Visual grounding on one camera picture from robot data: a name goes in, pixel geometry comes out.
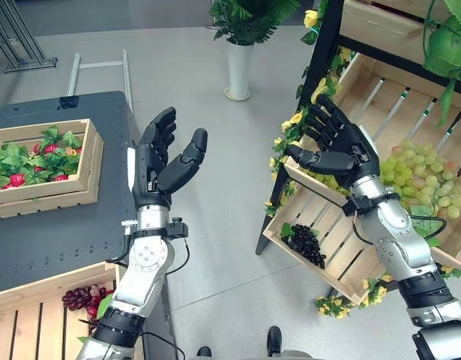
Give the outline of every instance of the artificial strawberry plant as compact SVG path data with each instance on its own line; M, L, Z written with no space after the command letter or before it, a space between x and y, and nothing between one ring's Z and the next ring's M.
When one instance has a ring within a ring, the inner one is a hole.
M23 185L67 180L79 167L82 141L56 126L42 132L33 149L10 142L0 148L0 190Z

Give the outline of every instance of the gray floor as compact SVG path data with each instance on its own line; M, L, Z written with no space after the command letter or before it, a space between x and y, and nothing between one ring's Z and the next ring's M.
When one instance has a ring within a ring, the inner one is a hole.
M311 48L302 26L279 28L253 57L247 102L225 99L225 41L204 28L170 28L67 34L40 38L59 58L56 70L4 75L0 57L0 106L63 95L73 54L82 62L130 59L136 118L141 129L167 106L178 111L182 150L197 127L209 131L208 154L198 175L174 196L171 215L190 228L187 266L169 276L176 339L189 356L201 345L225 359L265 354L268 328L279 325L283 345L322 359L416 359L415 330L397 292L384 303L356 310L348 319L317 316L312 300L328 285L275 246L254 249L272 183L268 159L280 123L296 107L295 90ZM77 93L123 89L115 69L84 70ZM175 266L184 246L173 242ZM461 298L461 280L451 281Z
M286 23L300 24L313 0ZM211 0L19 0L35 36L211 24Z

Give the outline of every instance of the metal stand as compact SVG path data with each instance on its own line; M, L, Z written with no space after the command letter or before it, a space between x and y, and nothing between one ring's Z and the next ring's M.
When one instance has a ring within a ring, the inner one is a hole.
M11 42L3 24L8 24L14 33ZM22 44L25 57L22 57L13 46L17 41ZM55 68L57 58L47 58L42 48L23 21L13 0L0 0L0 49L9 61L5 73L37 69Z

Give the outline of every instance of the wooden crate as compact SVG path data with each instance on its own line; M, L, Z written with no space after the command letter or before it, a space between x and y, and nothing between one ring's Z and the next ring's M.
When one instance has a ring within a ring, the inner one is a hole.
M368 107L362 111L364 102L382 77L386 78L385 82ZM392 146L407 138L427 104L444 90L440 85L361 54L357 54L352 60L340 83L342 90L334 98L336 104L351 121L363 125L370 136L385 121L387 114L406 86L411 88L382 135L376 140L381 159L390 155ZM436 145L445 135L460 109L461 94L454 94L448 124L436 128L442 115L438 103L412 140L417 143ZM318 149L315 142L308 136L304 136L300 144L305 149ZM461 165L461 120L439 154L455 161L458 166ZM359 303L366 295L361 288L361 281L364 278L379 276L383 272L383 267L380 266L374 250L353 235L351 219L346 217L340 219L343 213L340 207L346 203L346 198L302 172L291 158L287 160L285 168L292 178L314 193L300 190L269 223L264 234L303 264L317 271L335 289ZM292 223L298 215L300 216L298 216L297 224L309 225L315 220L315 216L321 214L326 207L329 207L329 210L315 224L315 228L321 231L321 236L324 236L320 239L322 253L328 257L328 267L325 271L321 271L281 242L280 230L284 222ZM442 246L432 248L434 259L461 269L461 220L451 221L448 228L438 238Z
M94 143L97 136L95 126L89 118L0 129L0 147L4 144L16 143L18 146L25 146L31 152L34 145L39 144L42 140L42 131L53 125L57 126L60 134L72 131L74 135L82 139L82 153L77 174L69 176L69 179L64 181L0 190L0 203L88 190L88 179L91 175Z
M0 292L0 359L70 360L88 335L85 309L69 311L61 297L69 289L99 284L114 289L121 268L101 262L66 274ZM142 341L135 359L143 359Z
M77 136L83 139L82 154L79 162L79 169L76 175L69 176L68 180L55 181L45 184L35 184L22 187L11 187L0 191L0 218L8 218L16 215L23 215L32 212L41 212L52 209L59 209L80 204L97 202L98 188L100 181L100 167L103 156L103 140L96 132L90 119L63 121L59 130L64 133L68 130L75 131ZM51 126L52 123L42 125L29 125L30 128L38 128L28 132L28 137L33 137ZM8 141L13 137L14 129L27 127L14 127L1 129L1 141ZM40 140L23 140L19 145L26 145L30 149ZM11 199L5 200L7 194Z

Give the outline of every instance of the green plant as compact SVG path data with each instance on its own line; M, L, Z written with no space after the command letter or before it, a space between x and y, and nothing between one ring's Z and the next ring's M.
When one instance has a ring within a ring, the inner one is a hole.
M215 38L228 35L237 45L264 43L299 7L298 0L215 0L210 9L218 27Z
M440 126L447 121L455 84L457 80L461 80L461 0L445 0L445 3L453 16L445 22L433 19L431 14L435 0L432 0L424 26L424 68L450 79L440 97L442 108ZM426 44L428 29L432 35Z

